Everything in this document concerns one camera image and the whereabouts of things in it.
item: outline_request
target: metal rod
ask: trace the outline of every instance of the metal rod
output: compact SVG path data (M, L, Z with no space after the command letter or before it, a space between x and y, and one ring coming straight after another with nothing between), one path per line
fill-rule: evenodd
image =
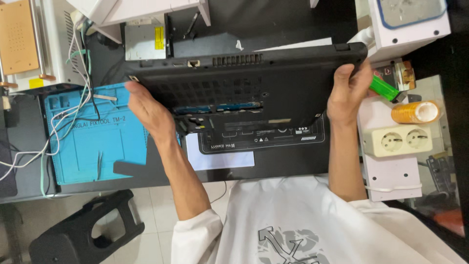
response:
M41 74L45 75L45 66L44 66L44 56L42 53L42 44L41 44L41 33L39 32L39 22L38 14L36 13L36 3L34 0L29 0L32 24L34 29L34 38L36 39L36 50L38 52L38 61L39 68L41 69Z
M0 82L6 83L7 77L3 74L3 65L1 63L1 53L0 53Z

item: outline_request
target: white paper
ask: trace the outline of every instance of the white paper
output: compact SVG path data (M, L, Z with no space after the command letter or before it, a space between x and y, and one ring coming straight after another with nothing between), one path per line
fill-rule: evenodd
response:
M278 46L278 47L270 47L270 48L255 50L254 52L287 49L287 48L299 48L299 47L316 47L316 46L325 46L325 45L332 45L332 38L310 40L310 41L288 44L288 45L283 45L283 46Z
M200 153L198 134L186 136L187 157L195 171L251 167L254 166L254 152L234 152L204 155Z

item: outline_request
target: tile floor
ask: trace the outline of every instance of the tile floor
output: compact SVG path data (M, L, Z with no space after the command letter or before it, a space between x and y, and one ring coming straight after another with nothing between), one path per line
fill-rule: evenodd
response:
M236 181L227 181L227 193L212 204L212 208L225 221L229 189ZM220 197L225 191L223 182L204 183L210 201ZM171 263L171 239L173 227L178 218L169 186L132 189L134 198L130 201L137 222L145 223L143 234L118 249L103 264L169 264ZM62 219L78 211L83 204L97 194L75 195L60 200L38 200L16 204L23 215L24 224L19 237L23 252L29 243L42 232ZM93 228L93 237L115 227L119 219L111 212L100 219Z

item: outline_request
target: electrical socket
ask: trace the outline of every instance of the electrical socket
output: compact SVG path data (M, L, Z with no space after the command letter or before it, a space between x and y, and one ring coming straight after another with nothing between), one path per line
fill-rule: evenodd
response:
M401 124L363 130L363 150L368 155L387 157L433 149L427 125Z

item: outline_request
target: white shirt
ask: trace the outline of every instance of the white shirt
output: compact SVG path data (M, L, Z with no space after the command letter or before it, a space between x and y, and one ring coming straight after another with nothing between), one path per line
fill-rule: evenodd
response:
M238 182L227 216L174 227L173 264L463 264L410 213L345 202L314 176Z

